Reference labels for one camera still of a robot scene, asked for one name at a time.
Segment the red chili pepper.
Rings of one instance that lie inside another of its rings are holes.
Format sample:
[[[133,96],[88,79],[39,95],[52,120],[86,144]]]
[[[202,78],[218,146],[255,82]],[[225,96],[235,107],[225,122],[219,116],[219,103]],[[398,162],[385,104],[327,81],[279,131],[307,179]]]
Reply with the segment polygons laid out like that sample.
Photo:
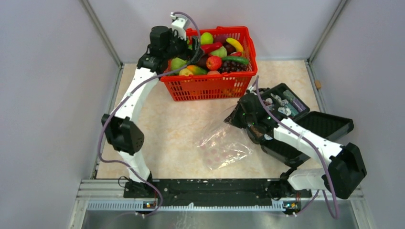
[[[209,54],[213,51],[220,49],[222,46],[223,46],[223,44],[221,42],[215,42],[215,43],[211,43],[211,44],[201,45],[200,48],[204,54]]]

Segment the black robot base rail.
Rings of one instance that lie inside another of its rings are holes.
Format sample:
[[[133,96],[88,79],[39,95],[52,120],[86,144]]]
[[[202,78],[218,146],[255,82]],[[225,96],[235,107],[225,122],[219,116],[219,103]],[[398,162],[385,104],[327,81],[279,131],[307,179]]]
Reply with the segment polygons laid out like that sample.
[[[128,180],[124,198],[151,199],[144,209],[163,207],[270,207],[283,198],[310,198],[309,190],[296,191],[284,179],[152,179],[151,185]]]

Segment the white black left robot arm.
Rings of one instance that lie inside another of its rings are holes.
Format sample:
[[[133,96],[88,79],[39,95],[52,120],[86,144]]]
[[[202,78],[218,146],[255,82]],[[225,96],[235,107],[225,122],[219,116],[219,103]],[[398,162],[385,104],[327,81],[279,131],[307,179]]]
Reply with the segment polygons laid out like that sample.
[[[188,43],[186,31],[166,26],[155,26],[149,34],[150,43],[138,60],[135,74],[121,102],[102,117],[103,132],[107,142],[116,150],[130,177],[125,184],[126,198],[149,198],[160,191],[152,184],[152,173],[141,152],[145,137],[136,125],[142,107],[160,78],[168,75],[169,61],[176,57],[189,57],[197,62],[204,54],[200,48],[201,36],[197,34]]]

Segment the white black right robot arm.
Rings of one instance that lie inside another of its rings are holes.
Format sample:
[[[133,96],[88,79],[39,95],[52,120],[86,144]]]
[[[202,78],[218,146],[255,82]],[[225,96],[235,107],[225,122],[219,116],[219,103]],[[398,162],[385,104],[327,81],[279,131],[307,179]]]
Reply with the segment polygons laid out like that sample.
[[[348,199],[367,175],[357,145],[341,145],[313,133],[277,109],[270,109],[257,93],[242,96],[224,122],[251,132],[258,143],[274,139],[321,164],[319,169],[297,169],[283,180],[280,191],[287,197],[299,190],[319,189]]]

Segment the clear zip top bag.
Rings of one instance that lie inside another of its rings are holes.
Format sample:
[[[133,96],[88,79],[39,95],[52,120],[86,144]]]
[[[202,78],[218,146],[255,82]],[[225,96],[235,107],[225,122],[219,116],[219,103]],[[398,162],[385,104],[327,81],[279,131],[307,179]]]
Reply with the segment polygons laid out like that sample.
[[[204,166],[210,170],[238,162],[254,152],[246,130],[225,121],[235,108],[233,105],[220,112],[207,123],[195,139],[197,152]]]

